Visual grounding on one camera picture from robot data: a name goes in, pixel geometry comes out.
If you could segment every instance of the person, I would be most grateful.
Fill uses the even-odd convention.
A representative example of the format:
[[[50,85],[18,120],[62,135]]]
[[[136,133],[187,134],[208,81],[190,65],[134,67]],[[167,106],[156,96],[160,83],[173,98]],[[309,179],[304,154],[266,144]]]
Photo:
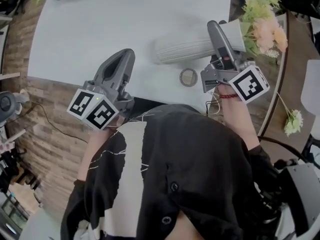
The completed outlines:
[[[61,239],[246,239],[254,182],[272,188],[277,171],[247,106],[232,87],[217,88],[225,125],[171,104],[94,132]]]

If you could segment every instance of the red string bracelet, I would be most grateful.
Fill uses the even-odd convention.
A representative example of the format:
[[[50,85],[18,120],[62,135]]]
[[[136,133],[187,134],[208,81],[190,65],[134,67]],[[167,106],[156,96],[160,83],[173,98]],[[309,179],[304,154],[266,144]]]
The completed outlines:
[[[227,95],[219,95],[220,99],[231,99],[231,98],[236,98],[238,97],[238,94],[234,93],[234,94],[227,94]]]

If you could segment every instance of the white table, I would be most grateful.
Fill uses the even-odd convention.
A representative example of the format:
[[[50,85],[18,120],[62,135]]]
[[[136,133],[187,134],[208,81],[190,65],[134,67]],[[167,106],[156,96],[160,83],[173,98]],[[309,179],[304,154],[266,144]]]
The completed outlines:
[[[112,54],[134,50],[136,60],[126,91],[162,103],[188,104],[205,111],[200,71],[210,58],[174,65],[152,62],[153,41],[168,32],[229,19],[231,0],[47,0],[30,53],[28,76],[81,85]],[[198,82],[180,83],[193,68]]]

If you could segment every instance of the artificial flower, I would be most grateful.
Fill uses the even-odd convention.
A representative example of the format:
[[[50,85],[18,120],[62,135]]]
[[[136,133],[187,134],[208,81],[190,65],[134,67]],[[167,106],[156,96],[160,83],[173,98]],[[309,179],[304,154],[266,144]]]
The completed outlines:
[[[300,132],[303,126],[303,118],[299,110],[291,110],[284,126],[284,132],[287,136]]]
[[[247,52],[254,56],[264,54],[277,58],[277,47],[284,52],[288,41],[284,29],[279,25],[274,8],[280,0],[245,0],[240,27]]]
[[[274,31],[273,36],[274,36],[274,40],[276,42],[277,48],[281,52],[285,52],[288,47],[288,40],[287,40],[287,36],[286,36],[284,29],[282,27],[278,27]]]

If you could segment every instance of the shirt button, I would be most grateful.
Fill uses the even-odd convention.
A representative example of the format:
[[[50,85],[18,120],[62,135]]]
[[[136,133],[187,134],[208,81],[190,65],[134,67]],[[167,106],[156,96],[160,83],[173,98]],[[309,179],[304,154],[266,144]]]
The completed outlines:
[[[173,183],[171,184],[171,190],[172,190],[173,192],[176,192],[176,191],[178,190],[178,188],[179,188],[179,186],[178,186],[178,184],[177,184],[176,182],[173,182]]]
[[[172,221],[172,219],[171,219],[170,217],[166,216],[166,217],[163,217],[163,218],[162,218],[162,221],[161,221],[161,222],[162,222],[164,225],[168,225],[168,224],[171,223],[171,221]]]

